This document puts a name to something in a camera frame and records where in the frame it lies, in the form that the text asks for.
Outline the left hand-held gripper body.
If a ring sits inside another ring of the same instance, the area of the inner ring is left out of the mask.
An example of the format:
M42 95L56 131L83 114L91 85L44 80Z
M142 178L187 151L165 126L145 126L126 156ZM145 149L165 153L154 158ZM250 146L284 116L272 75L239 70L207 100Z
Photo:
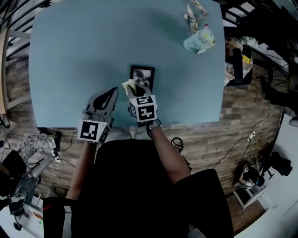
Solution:
M84 109L78 123L78 139L102 145L112 127L114 119L107 112L91 112Z

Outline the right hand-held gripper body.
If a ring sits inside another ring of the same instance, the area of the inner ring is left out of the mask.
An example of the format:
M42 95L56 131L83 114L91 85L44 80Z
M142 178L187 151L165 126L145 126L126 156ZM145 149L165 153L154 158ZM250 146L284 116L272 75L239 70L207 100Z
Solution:
M138 123L157 119L156 97L150 91L148 96L136 96L132 87L127 88L129 112Z

